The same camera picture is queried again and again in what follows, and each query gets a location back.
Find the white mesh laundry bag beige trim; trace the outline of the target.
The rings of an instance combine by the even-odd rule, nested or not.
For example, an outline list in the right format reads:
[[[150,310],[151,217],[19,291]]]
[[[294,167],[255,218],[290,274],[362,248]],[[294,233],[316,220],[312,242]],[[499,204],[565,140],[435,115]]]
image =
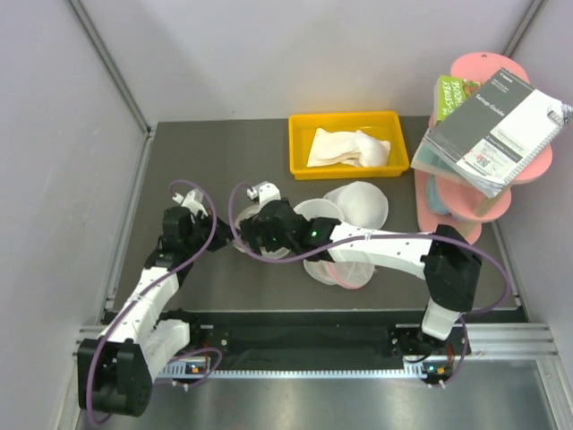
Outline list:
[[[293,253],[312,261],[329,261],[322,247],[332,242],[333,229],[343,220],[342,210],[327,199],[315,198],[292,206],[282,198],[252,206],[237,216],[234,247],[270,260]]]

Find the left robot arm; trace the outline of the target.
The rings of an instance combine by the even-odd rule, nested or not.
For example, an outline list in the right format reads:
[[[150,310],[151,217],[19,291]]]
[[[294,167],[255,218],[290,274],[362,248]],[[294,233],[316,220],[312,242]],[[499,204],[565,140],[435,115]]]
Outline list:
[[[175,354],[190,356],[201,349],[199,329],[160,316],[194,261],[231,239],[227,223],[199,203],[165,210],[162,233],[136,288],[97,338],[83,340],[77,350],[78,403],[93,425],[113,415],[141,416],[154,382]]]

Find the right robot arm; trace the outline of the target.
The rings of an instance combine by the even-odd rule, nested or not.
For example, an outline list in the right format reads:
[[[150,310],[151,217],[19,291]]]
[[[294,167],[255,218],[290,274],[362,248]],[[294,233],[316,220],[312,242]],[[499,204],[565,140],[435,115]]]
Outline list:
[[[372,230],[329,217],[307,219],[288,199],[266,203],[239,223],[246,250],[261,257],[285,248],[312,262],[358,262],[402,271],[425,282],[430,299],[417,333],[420,348],[441,353],[463,314],[472,310],[482,257],[451,226],[435,233]]]

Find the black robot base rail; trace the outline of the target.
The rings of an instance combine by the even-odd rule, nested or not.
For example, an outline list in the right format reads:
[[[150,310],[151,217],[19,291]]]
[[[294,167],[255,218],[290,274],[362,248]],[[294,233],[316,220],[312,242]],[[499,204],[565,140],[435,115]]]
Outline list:
[[[191,325],[192,348],[217,347],[223,371],[399,369],[420,357],[469,352],[461,326],[445,341],[421,333],[420,311],[164,311]]]

